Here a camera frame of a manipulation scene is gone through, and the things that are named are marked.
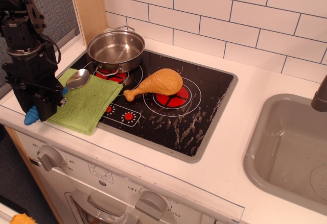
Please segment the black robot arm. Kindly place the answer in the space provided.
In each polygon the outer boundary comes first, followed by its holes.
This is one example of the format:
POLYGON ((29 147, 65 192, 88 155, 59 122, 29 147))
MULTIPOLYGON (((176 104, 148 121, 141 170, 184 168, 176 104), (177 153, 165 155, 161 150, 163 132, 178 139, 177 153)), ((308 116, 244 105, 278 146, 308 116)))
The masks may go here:
POLYGON ((34 0, 1 0, 1 37, 12 58, 4 63, 6 81, 26 113, 24 123, 46 121, 66 102, 67 89, 56 79, 61 61, 57 44, 43 34, 46 28, 34 0))

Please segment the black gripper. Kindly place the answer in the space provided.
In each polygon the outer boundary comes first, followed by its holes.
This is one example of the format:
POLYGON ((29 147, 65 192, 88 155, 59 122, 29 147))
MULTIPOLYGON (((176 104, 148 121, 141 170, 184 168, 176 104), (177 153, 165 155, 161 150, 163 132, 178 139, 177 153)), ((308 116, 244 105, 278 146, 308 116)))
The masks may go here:
POLYGON ((55 77, 60 57, 54 52, 38 52, 31 56, 13 56, 12 63, 3 64, 7 81, 27 113, 34 105, 41 121, 46 121, 63 104, 63 86, 55 77))

